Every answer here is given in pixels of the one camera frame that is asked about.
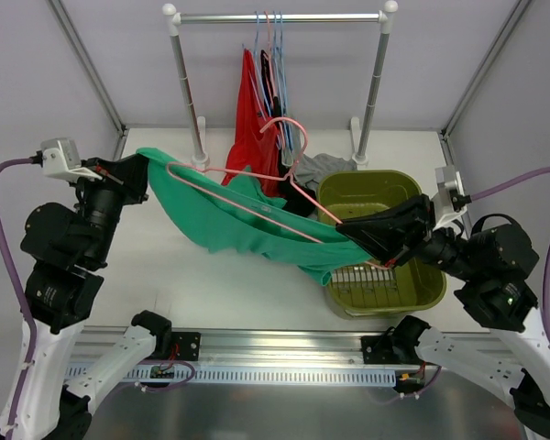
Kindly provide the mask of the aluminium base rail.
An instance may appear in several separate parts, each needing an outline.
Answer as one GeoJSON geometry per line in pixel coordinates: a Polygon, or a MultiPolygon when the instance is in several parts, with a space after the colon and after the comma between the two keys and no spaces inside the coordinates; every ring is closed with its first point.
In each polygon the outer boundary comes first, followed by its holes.
{"type": "MultiPolygon", "coordinates": [[[[125,327],[87,326],[71,349],[71,363],[94,362],[119,343],[125,327]]],[[[380,332],[262,331],[220,329],[174,329],[201,335],[198,366],[256,366],[300,368],[349,368],[365,365],[363,336],[380,332]]],[[[497,360],[518,363],[516,356],[488,333],[446,333],[455,347],[475,349],[497,360]]]]}

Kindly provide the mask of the silver and white clothes rack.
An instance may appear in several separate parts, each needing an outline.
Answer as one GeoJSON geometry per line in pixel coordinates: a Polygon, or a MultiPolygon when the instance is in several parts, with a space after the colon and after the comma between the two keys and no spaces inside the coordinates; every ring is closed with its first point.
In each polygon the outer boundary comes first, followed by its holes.
{"type": "Polygon", "coordinates": [[[340,13],[340,14],[281,14],[255,13],[251,15],[217,15],[217,14],[184,14],[180,13],[173,4],[162,7],[166,26],[169,31],[173,57],[175,59],[181,95],[184,101],[188,126],[192,136],[192,162],[195,165],[206,166],[209,156],[204,149],[205,119],[195,112],[190,82],[185,66],[180,40],[180,27],[183,25],[213,25],[213,24],[304,24],[304,23],[377,23],[379,25],[379,43],[377,46],[374,68],[368,89],[368,98],[365,113],[362,118],[354,117],[350,121],[350,133],[353,141],[352,158],[358,165],[368,163],[367,148],[373,116],[379,95],[381,75],[389,45],[390,35],[399,10],[396,1],[387,1],[382,9],[376,13],[340,13]]]}

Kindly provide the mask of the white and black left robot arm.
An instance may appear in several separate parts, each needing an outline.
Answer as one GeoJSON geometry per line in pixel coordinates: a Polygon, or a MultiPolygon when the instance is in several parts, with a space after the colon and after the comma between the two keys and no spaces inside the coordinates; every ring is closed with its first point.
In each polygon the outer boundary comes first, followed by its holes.
{"type": "Polygon", "coordinates": [[[45,203],[27,218],[21,248],[35,264],[26,281],[17,275],[0,219],[0,251],[23,315],[18,375],[0,413],[0,439],[83,438],[99,405],[136,364],[170,353],[171,322],[144,311],[82,376],[64,378],[103,285],[98,270],[122,210],[147,199],[148,166],[136,154],[79,160],[63,172],[77,203],[45,203]]]}

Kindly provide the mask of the olive green plastic basket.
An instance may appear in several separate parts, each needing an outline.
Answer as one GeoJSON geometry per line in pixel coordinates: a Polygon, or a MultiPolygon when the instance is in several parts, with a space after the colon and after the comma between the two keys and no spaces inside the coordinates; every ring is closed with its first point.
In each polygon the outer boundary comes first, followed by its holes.
{"type": "MultiPolygon", "coordinates": [[[[418,183],[400,171],[340,171],[319,183],[317,200],[345,219],[376,214],[421,192],[418,183]]],[[[397,269],[344,266],[332,272],[324,288],[328,305],[344,319],[411,314],[434,307],[445,294],[446,275],[417,259],[397,269]]]]}

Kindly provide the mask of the aluminium left frame post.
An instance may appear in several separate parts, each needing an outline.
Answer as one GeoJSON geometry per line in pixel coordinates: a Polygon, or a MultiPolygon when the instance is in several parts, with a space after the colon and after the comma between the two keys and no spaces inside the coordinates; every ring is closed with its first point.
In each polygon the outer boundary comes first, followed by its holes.
{"type": "Polygon", "coordinates": [[[104,112],[114,127],[116,133],[122,137],[126,131],[126,124],[123,122],[115,104],[99,74],[91,55],[88,52],[83,39],[75,26],[64,2],[61,0],[47,0],[49,10],[60,26],[61,32],[71,47],[75,58],[79,62],[88,82],[93,88],[97,100],[104,109],[104,112]]]}

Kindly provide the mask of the black tank top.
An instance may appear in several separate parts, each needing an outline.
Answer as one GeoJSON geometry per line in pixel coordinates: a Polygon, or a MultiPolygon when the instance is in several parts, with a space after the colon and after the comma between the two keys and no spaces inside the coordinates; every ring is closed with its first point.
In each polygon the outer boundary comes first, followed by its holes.
{"type": "MultiPolygon", "coordinates": [[[[270,113],[273,117],[282,116],[281,100],[276,95],[273,80],[271,79],[271,65],[267,52],[262,49],[260,51],[260,75],[262,85],[265,92],[268,94],[266,98],[269,105],[270,113]]],[[[295,189],[291,183],[286,181],[278,182],[280,196],[285,200],[283,210],[302,217],[309,217],[315,212],[315,206],[308,201],[300,192],[295,189]]]]}

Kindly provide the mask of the aluminium right frame post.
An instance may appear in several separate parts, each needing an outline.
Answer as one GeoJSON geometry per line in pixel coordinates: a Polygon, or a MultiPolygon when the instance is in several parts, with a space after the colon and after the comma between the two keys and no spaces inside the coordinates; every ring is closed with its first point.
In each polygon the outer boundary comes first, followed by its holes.
{"type": "Polygon", "coordinates": [[[503,53],[503,50],[508,45],[517,27],[520,26],[523,18],[533,3],[534,2],[532,0],[517,0],[514,2],[511,11],[503,20],[500,29],[489,44],[486,53],[482,57],[478,67],[475,69],[467,87],[457,101],[451,116],[447,119],[447,122],[441,131],[444,140],[447,140],[452,136],[457,124],[467,111],[475,95],[478,93],[480,86],[487,79],[490,71],[499,59],[499,56],[503,53]]]}

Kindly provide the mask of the grey tank top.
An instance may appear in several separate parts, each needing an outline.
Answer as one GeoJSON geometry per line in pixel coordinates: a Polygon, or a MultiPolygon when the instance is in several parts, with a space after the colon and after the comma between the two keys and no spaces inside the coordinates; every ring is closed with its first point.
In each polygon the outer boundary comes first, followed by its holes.
{"type": "MultiPolygon", "coordinates": [[[[302,145],[301,135],[298,127],[294,124],[284,123],[284,128],[288,131],[291,138],[286,138],[285,143],[288,147],[291,144],[292,150],[297,154],[302,145]]],[[[281,162],[281,151],[278,150],[278,158],[276,164],[280,176],[284,176],[288,171],[288,167],[292,165],[295,155],[290,155],[287,149],[284,150],[285,162],[281,162]]],[[[320,182],[333,173],[341,171],[356,171],[358,165],[353,159],[342,159],[331,156],[326,153],[319,153],[313,157],[303,155],[299,165],[293,173],[294,180],[301,186],[316,191],[320,182]]]]}

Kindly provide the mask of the green tank top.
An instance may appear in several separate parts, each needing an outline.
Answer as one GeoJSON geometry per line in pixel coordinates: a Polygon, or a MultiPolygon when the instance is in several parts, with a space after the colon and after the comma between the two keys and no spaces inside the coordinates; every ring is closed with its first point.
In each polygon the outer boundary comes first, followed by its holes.
{"type": "Polygon", "coordinates": [[[148,159],[148,185],[173,224],[211,253],[233,249],[298,267],[325,286],[332,272],[370,255],[331,225],[283,209],[259,180],[237,175],[223,186],[184,167],[157,148],[139,148],[148,159]]]}

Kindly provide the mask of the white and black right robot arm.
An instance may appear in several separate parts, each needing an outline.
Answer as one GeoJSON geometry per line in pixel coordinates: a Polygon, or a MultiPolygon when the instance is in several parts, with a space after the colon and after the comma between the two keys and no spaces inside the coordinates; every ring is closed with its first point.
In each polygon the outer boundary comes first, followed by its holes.
{"type": "Polygon", "coordinates": [[[512,408],[530,431],[550,439],[550,343],[534,292],[526,280],[539,260],[518,222],[469,238],[443,226],[435,203],[416,195],[377,214],[350,218],[336,231],[395,269],[417,259],[463,281],[455,296],[464,311],[513,353],[515,362],[464,348],[427,322],[407,315],[390,331],[390,350],[401,363],[425,361],[448,369],[512,408]]]}

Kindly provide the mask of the red tank top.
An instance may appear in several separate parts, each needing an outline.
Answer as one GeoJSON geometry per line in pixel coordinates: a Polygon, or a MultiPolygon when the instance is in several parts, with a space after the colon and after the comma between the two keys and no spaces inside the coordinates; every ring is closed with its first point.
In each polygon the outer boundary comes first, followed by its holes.
{"type": "Polygon", "coordinates": [[[235,139],[225,167],[282,178],[281,154],[277,147],[280,131],[273,124],[264,132],[261,129],[272,119],[260,101],[259,81],[254,59],[243,49],[241,77],[236,105],[235,139]]]}

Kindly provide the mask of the aluminium frame post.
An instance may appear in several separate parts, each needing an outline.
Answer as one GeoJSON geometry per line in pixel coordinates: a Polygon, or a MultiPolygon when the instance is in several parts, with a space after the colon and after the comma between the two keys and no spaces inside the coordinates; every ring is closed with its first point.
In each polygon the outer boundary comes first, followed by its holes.
{"type": "Polygon", "coordinates": [[[533,3],[534,2],[532,0],[517,0],[514,2],[511,11],[503,20],[500,29],[489,44],[486,53],[482,57],[478,67],[475,69],[467,87],[457,101],[451,116],[447,119],[447,122],[441,131],[444,140],[447,140],[452,136],[457,124],[467,111],[475,95],[478,93],[480,86],[487,79],[490,71],[499,59],[499,56],[503,53],[503,50],[508,45],[517,27],[520,26],[523,18],[533,3]]]}
{"type": "Polygon", "coordinates": [[[88,52],[83,39],[75,26],[64,2],[61,0],[47,0],[49,10],[60,26],[61,32],[71,47],[75,58],[79,62],[88,82],[93,88],[97,100],[104,109],[104,112],[114,127],[116,133],[122,137],[126,131],[126,124],[123,122],[115,104],[99,74],[91,55],[88,52]]]}

